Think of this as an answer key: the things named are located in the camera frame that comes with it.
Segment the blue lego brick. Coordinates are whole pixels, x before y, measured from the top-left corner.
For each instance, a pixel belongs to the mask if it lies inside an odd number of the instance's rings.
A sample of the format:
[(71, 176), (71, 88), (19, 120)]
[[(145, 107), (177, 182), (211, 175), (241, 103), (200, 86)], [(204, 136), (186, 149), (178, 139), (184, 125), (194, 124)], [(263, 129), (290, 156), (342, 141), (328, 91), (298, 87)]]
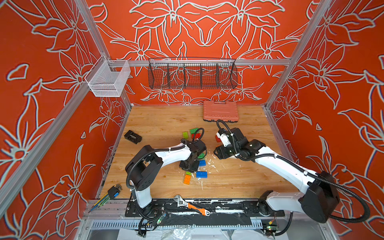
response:
[(205, 171), (197, 171), (196, 172), (196, 177), (198, 179), (206, 179), (208, 177), (208, 173)]
[(204, 167), (206, 166), (206, 161), (205, 160), (199, 160), (199, 167)]

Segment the orange lego brick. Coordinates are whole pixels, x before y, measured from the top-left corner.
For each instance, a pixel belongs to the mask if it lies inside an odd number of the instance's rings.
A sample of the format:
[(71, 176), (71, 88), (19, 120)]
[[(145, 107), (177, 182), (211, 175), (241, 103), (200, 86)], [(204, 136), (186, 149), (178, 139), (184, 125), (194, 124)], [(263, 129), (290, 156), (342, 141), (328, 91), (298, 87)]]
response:
[(189, 185), (191, 182), (191, 178), (192, 178), (191, 175), (186, 174), (183, 183), (186, 185)]

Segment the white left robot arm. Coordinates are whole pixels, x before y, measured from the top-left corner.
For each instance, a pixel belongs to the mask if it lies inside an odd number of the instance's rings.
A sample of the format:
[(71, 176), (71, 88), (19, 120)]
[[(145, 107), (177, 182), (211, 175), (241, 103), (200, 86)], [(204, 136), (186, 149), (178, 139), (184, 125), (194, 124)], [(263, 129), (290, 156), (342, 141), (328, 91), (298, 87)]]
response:
[(191, 142), (182, 139), (177, 146), (164, 149), (144, 146), (125, 168), (126, 185), (133, 191), (138, 206), (143, 209), (152, 203), (150, 186), (162, 167), (179, 162), (182, 170), (196, 172), (199, 167), (198, 156), (206, 150), (201, 140)]

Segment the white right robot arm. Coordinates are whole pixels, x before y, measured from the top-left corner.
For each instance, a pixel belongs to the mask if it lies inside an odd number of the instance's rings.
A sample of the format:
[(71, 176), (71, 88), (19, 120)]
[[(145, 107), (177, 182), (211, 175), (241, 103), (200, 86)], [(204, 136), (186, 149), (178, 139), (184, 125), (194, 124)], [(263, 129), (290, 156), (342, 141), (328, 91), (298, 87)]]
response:
[(274, 211), (304, 213), (318, 223), (325, 223), (340, 202), (337, 188), (330, 174), (301, 167), (277, 154), (266, 144), (248, 141), (240, 129), (219, 129), (217, 137), (222, 145), (214, 154), (220, 159), (237, 158), (254, 162), (275, 172), (297, 188), (297, 192), (266, 191), (258, 199), (258, 211), (270, 216)]

